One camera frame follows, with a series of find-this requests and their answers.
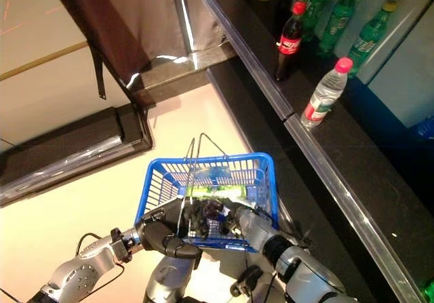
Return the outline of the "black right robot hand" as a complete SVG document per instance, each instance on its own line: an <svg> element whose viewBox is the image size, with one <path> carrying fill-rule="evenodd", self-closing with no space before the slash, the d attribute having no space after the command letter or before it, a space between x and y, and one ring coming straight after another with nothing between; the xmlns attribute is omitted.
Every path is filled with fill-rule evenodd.
<svg viewBox="0 0 434 303"><path fill-rule="evenodd" d="M218 201L222 203L223 210L227 211L219 226L221 235L227 235L237 228L240 236L248 240L249 246L258 252L263 251L268 240L278 235L272 221L251 207L231 201L229 198L219 198Z"/></svg>

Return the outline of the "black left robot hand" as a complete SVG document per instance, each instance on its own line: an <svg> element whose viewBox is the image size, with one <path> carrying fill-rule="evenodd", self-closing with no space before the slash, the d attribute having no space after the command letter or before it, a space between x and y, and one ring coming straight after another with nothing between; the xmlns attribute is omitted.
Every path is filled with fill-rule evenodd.
<svg viewBox="0 0 434 303"><path fill-rule="evenodd" d="M175 198L148 211L136 223L136 232L141 245L147 251L155 250L171 258L197 260L202 250L183 241L186 237L186 222L179 220L182 199Z"/></svg>

